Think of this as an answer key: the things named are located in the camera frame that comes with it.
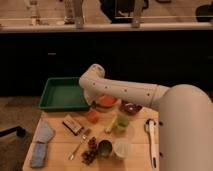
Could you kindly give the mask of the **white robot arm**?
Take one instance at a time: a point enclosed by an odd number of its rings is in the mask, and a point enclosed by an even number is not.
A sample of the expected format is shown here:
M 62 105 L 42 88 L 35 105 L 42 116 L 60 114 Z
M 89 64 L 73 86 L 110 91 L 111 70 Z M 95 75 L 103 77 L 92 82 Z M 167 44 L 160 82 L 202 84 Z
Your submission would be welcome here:
M 202 89 L 110 80 L 99 64 L 79 84 L 89 103 L 106 94 L 158 112 L 160 171 L 213 171 L 213 101 Z

